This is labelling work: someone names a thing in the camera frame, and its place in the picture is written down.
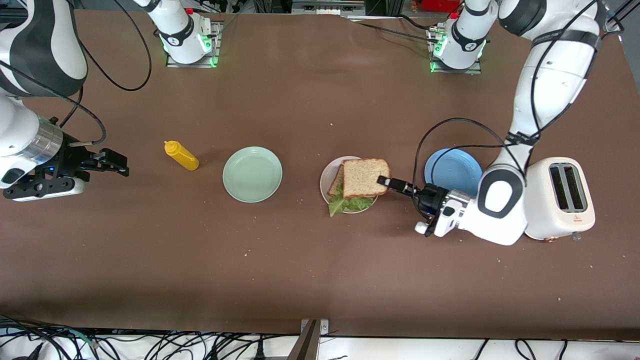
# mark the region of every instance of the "bread crust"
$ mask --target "bread crust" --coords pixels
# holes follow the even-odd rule
[[[327,195],[329,195],[330,197],[334,197],[336,195],[338,195],[337,192],[332,192],[333,189],[335,189],[335,187],[337,186],[337,183],[342,180],[342,182],[344,182],[344,165],[340,164],[340,167],[338,168],[338,172],[335,175],[335,179],[333,179],[333,182],[331,183],[331,186],[329,186],[329,190],[327,191]]]

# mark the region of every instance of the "bread slice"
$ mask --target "bread slice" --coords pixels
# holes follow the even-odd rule
[[[344,166],[343,196],[345,199],[374,197],[387,193],[388,188],[378,184],[380,175],[391,177],[391,168],[386,160],[346,160],[342,165]]]
[[[338,195],[338,186],[342,186],[343,182],[344,182],[344,165],[340,164],[340,167],[338,168],[338,174],[335,175],[335,179],[333,179],[333,182],[331,183],[331,187],[329,188],[327,195],[329,195],[330,197],[334,197]]]

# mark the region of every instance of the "green lettuce leaf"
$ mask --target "green lettuce leaf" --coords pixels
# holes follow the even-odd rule
[[[338,195],[332,197],[329,202],[329,216],[331,217],[335,214],[342,213],[345,209],[362,211],[373,205],[374,198],[372,197],[355,197],[347,200],[342,197],[342,185],[338,185],[336,190],[338,191]]]
[[[351,211],[362,211],[373,205],[372,197],[354,197],[348,200],[347,208]]]

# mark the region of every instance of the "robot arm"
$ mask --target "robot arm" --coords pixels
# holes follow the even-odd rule
[[[187,14],[180,0],[134,0],[160,31],[164,50],[182,64],[202,59],[212,49],[211,20],[197,13]]]
[[[492,3],[489,1],[477,3],[488,3],[487,14],[491,12]],[[501,245],[512,245],[518,241],[527,227],[523,170],[539,139],[540,130],[564,113],[586,82],[600,44],[602,24],[596,19],[600,18],[601,11],[601,4],[592,0],[502,2],[500,25],[532,41],[531,53],[516,90],[513,122],[504,142],[508,150],[502,148],[497,159],[484,172],[475,199],[432,184],[417,191],[415,196],[419,199],[419,208],[432,215],[427,222],[418,223],[416,231],[444,236],[458,227]],[[476,58],[465,54],[472,51],[465,51],[466,40],[459,40],[455,29],[461,30],[463,26],[465,29],[474,28],[472,21],[475,19],[477,29],[481,30],[476,36],[478,41],[483,40],[479,36],[486,36],[485,30],[488,31],[483,16],[488,17],[479,13],[474,17],[474,13],[465,7],[460,18],[447,21],[447,31],[452,35],[445,39],[447,45],[441,57],[446,65],[462,69],[462,66],[471,66],[475,62]],[[456,52],[458,58],[465,61],[455,60]],[[411,195],[407,190],[412,188],[410,184],[394,184],[384,179],[379,182]]]
[[[442,24],[445,36],[434,56],[446,67],[467,69],[471,67],[486,43],[486,36],[498,17],[495,0],[465,1],[460,17],[448,19]]]
[[[527,166],[540,129],[574,102],[586,82],[600,45],[601,25],[595,20],[599,4],[591,0],[502,3],[500,24],[515,35],[531,40],[532,49],[516,89],[513,122],[505,141],[508,150],[502,148],[484,172],[477,198],[469,202],[460,217],[460,229],[501,245],[514,244],[524,233],[526,181],[521,170]],[[589,8],[567,28],[587,6]],[[533,18],[521,15],[531,12],[532,8],[536,14]]]
[[[55,120],[26,108],[21,97],[54,96],[83,85],[87,64],[66,0],[28,0],[28,18],[0,31],[0,188],[17,201],[81,193],[87,170],[129,175],[127,158],[109,149],[98,154],[64,133]]]

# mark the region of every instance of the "yellow squeeze bottle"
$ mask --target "yellow squeeze bottle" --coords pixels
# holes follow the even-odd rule
[[[185,149],[179,142],[164,142],[164,151],[189,171],[194,171],[200,165],[198,159],[196,159],[196,157]]]

